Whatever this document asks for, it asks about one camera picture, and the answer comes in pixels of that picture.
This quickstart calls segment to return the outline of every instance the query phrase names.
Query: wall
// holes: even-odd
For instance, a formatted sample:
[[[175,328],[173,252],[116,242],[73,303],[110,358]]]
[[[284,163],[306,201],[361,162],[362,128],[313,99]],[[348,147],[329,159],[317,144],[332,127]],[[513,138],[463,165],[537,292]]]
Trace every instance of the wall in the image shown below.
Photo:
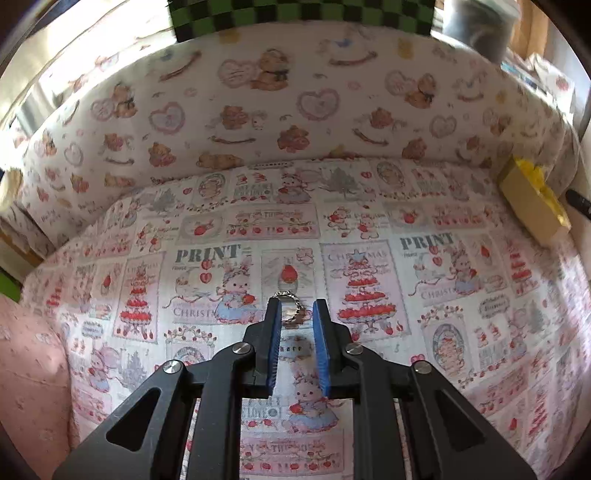
[[[561,70],[567,77],[574,81],[574,120],[573,125],[576,131],[582,128],[585,131],[586,125],[581,125],[584,117],[591,79],[583,68],[583,65],[570,48],[570,45],[562,36],[560,31],[550,23],[548,30],[548,43],[544,57]]]

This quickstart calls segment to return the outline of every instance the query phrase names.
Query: blue gripper pad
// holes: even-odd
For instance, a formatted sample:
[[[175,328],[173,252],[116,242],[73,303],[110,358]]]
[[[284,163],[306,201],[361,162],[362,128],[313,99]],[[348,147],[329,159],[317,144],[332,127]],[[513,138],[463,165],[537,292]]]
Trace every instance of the blue gripper pad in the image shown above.
[[[326,340],[324,339],[324,329],[320,321],[317,302],[312,307],[312,327],[314,329],[314,344],[316,345],[316,368],[318,369],[318,378],[320,389],[325,397],[330,393],[330,374],[329,374],[329,356],[326,349]]]

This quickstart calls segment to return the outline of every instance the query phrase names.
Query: metal ring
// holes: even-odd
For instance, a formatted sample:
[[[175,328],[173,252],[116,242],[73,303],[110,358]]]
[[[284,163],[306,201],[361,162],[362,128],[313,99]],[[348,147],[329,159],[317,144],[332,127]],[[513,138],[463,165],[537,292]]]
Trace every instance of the metal ring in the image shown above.
[[[282,323],[295,322],[297,320],[298,316],[303,315],[304,312],[306,311],[306,309],[304,308],[304,306],[300,302],[300,299],[296,295],[294,295],[292,292],[290,292],[289,290],[278,291],[271,298],[281,301],[280,297],[287,297],[289,299],[292,299],[294,301],[295,307],[296,307],[295,315],[287,320],[283,320]]]

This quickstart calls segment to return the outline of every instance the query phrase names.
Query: christmas tree print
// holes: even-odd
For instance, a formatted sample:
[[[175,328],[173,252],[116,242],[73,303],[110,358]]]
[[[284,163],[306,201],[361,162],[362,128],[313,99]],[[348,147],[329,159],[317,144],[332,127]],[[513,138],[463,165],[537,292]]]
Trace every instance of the christmas tree print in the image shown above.
[[[135,270],[135,277],[131,281],[131,292],[125,302],[125,309],[119,314],[120,320],[125,324],[123,336],[127,337],[129,332],[141,334],[144,340],[154,338],[154,332],[148,326],[152,322],[150,307],[146,301],[146,287],[150,283],[150,276],[146,273],[146,266],[142,262]]]
[[[347,254],[348,264],[343,275],[348,278],[343,304],[347,306],[338,312],[343,323],[364,323],[365,333],[379,331],[378,325],[387,335],[394,329],[388,319],[396,314],[396,306],[388,301],[376,278],[377,266],[373,265],[365,252],[357,249]]]

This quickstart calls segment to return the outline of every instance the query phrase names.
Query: green checkered board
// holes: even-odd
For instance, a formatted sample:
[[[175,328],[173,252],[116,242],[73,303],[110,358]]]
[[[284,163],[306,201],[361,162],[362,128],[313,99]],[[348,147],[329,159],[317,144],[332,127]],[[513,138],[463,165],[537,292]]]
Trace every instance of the green checkered board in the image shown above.
[[[429,35],[435,0],[168,0],[177,41],[266,22],[337,20]]]

